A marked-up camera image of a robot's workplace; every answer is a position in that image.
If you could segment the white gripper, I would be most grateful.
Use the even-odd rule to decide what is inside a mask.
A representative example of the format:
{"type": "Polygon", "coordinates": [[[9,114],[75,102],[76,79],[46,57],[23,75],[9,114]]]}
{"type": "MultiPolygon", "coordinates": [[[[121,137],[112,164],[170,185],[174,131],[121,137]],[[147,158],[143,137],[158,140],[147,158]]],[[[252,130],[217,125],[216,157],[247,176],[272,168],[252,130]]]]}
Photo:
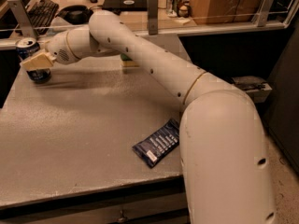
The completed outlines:
{"type": "Polygon", "coordinates": [[[53,67],[55,59],[61,64],[76,63],[80,60],[76,54],[79,45],[78,30],[68,30],[55,35],[46,45],[46,50],[38,52],[21,62],[26,71],[53,67]]]}

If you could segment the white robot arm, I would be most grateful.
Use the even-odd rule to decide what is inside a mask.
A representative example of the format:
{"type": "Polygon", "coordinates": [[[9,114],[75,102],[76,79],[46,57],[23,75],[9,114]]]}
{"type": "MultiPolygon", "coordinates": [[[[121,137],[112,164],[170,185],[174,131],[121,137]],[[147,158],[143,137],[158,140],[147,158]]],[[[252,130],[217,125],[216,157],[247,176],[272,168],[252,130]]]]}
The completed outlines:
{"type": "Polygon", "coordinates": [[[180,102],[179,147],[191,224],[278,224],[266,135],[255,104],[239,88],[134,34],[106,10],[55,35],[21,65],[28,71],[50,68],[112,50],[136,62],[180,102]]]}

